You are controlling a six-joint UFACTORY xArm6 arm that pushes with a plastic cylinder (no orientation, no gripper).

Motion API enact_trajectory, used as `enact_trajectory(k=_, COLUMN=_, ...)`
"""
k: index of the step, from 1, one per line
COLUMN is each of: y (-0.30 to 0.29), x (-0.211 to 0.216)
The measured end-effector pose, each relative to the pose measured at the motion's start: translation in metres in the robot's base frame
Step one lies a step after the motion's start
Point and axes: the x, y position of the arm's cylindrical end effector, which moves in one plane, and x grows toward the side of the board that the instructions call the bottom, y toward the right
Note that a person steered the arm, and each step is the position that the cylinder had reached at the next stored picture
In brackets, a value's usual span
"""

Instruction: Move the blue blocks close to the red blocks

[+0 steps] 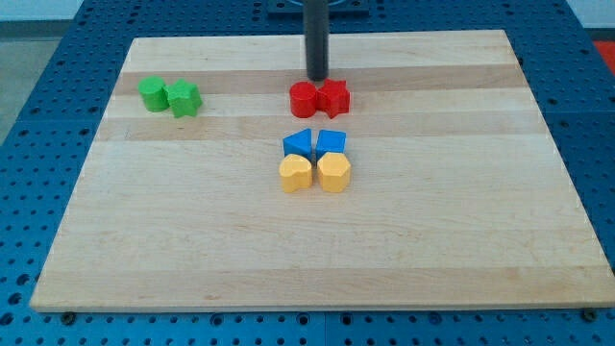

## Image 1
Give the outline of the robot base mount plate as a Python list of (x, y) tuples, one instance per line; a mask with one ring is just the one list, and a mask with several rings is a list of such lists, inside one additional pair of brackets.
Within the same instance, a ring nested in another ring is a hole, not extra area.
[[(303, 13), (303, 0), (266, 0), (267, 14), (270, 17), (287, 16)], [(367, 15), (370, 12), (370, 0), (328, 0), (329, 14)]]

